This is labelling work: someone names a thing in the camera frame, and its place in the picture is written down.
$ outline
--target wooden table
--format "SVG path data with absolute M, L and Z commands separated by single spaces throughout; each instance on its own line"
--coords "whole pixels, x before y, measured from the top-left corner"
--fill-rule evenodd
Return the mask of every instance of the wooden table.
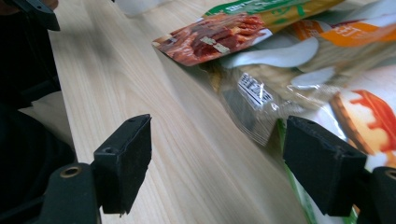
M 133 18 L 110 0 L 55 10 L 62 31 L 50 40 L 79 161 L 126 119 L 152 116 L 152 161 L 132 211 L 104 223 L 305 223 L 276 140 L 249 140 L 203 72 L 150 45 L 224 2 L 173 0 Z

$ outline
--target light wooden surface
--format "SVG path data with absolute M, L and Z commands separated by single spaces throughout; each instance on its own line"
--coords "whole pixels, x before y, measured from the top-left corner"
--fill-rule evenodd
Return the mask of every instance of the light wooden surface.
M 50 40 L 78 159 L 91 162 L 126 119 L 152 116 L 152 161 L 132 211 L 104 223 L 305 223 L 276 139 L 254 144 L 205 74 L 150 45 L 224 2 L 172 0 L 127 18 L 110 0 L 60 1 L 62 31 Z

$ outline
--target orange label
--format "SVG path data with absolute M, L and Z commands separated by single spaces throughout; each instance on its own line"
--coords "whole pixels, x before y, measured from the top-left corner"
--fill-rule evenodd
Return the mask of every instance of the orange label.
M 323 33 L 323 29 L 317 21 L 298 21 L 292 25 L 292 28 L 300 40 Z
M 379 41 L 396 40 L 396 24 L 377 27 L 363 22 L 354 22 L 320 34 L 340 47 L 357 47 Z

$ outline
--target wood grain surface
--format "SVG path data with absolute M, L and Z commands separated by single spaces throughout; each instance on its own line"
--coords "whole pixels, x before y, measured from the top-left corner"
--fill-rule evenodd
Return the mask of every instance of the wood grain surface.
M 50 40 L 79 161 L 92 162 L 126 119 L 152 116 L 152 161 L 132 211 L 104 223 L 306 223 L 276 132 L 256 145 L 204 72 L 150 44 L 225 2 L 171 0 L 132 18 L 110 0 L 63 0 L 55 10 L 62 31 Z

